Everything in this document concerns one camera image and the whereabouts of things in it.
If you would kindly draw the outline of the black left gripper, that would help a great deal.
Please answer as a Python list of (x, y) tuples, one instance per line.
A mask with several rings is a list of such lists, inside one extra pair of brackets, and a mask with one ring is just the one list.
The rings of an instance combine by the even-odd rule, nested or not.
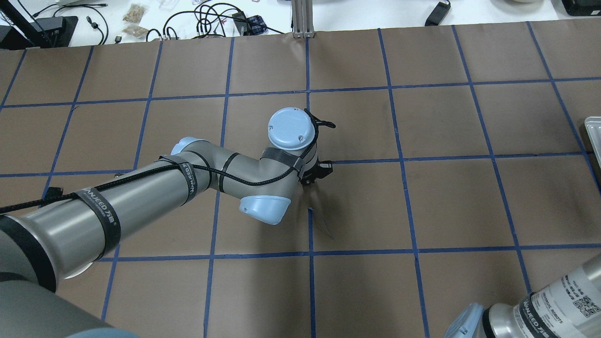
[(336, 128), (336, 124), (329, 121), (317, 121), (315, 122), (315, 137), (313, 139), (313, 143), (310, 148), (307, 148), (305, 151), (307, 154), (303, 153), (303, 160), (305, 161), (305, 166), (303, 167), (303, 175), (299, 177), (299, 182), (303, 186), (307, 186), (310, 184), (314, 184), (318, 179), (324, 179), (326, 176), (330, 175), (333, 172), (333, 161), (322, 161), (319, 160), (318, 157), (318, 131), (319, 127), (325, 126), (327, 128)]

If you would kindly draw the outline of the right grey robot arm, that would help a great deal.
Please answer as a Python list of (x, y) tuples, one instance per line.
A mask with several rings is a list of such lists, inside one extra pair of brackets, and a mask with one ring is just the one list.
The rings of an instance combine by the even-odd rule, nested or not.
[(601, 335), (601, 257), (533, 292), (518, 305), (476, 302), (460, 313), (446, 338), (598, 338)]

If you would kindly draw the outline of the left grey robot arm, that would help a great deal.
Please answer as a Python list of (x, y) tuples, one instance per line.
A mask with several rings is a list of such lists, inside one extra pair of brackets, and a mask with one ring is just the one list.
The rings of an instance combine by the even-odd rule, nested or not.
[(123, 239), (206, 190), (239, 199), (239, 210), (279, 224), (295, 190), (332, 173), (318, 158), (321, 127), (333, 122), (285, 107), (267, 126), (258, 160), (185, 137), (168, 155), (98, 186), (1, 208), (0, 310), (3, 338), (132, 338), (56, 295)]

